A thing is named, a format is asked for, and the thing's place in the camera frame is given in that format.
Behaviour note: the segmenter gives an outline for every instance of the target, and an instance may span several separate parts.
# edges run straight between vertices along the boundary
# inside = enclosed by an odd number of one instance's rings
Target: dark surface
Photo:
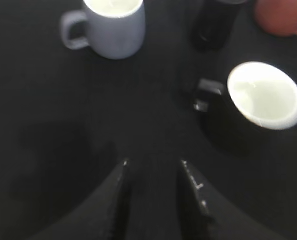
[[[224,83],[245,61],[277,66],[297,83],[297,38],[263,33],[250,2],[221,51],[195,52],[188,30],[197,2],[145,0],[142,49],[112,61],[62,46],[59,18],[80,1],[0,1],[0,240],[22,240],[75,209],[124,156],[138,175],[130,240],[181,239],[179,156],[249,216],[297,240],[297,126],[247,157],[230,156],[209,143],[179,91],[199,77]]]

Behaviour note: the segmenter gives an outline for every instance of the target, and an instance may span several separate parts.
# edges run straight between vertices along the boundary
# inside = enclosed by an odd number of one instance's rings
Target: black table
[[[0,1],[0,240],[56,222],[124,157],[136,179],[129,239],[180,239],[180,156],[249,216],[297,240],[297,126],[235,157],[207,140],[179,93],[201,76],[224,82],[245,61],[277,66],[297,83],[297,38],[263,33],[251,1],[221,51],[198,53],[187,38],[198,2],[146,0],[142,49],[113,61],[62,46],[59,18],[80,1]]]

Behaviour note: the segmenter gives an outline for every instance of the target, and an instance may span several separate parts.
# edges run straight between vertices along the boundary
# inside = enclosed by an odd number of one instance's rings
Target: mug
[[[297,0],[257,0],[254,17],[269,34],[297,35]]]
[[[85,22],[85,36],[70,39],[73,25]],[[100,56],[124,59],[135,54],[145,36],[143,0],[84,0],[82,10],[65,13],[60,36],[72,50],[90,46]]]
[[[226,85],[201,79],[194,108],[203,113],[202,127],[216,146],[245,155],[297,124],[297,85],[274,66],[245,62]]]
[[[222,48],[246,1],[204,0],[191,31],[191,41],[195,48],[201,51]]]

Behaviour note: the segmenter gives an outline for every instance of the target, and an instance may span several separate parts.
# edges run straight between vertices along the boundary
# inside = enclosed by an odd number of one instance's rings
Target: black mug
[[[202,51],[223,47],[246,1],[204,0],[191,32],[193,45]]]
[[[297,85],[283,71],[262,62],[238,65],[227,85],[201,79],[193,101],[211,142],[236,155],[250,153],[297,124]]]

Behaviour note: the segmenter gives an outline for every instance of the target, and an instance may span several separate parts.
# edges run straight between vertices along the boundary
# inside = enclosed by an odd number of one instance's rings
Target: terracotta cup
[[[257,0],[254,17],[272,35],[297,35],[297,0]]]

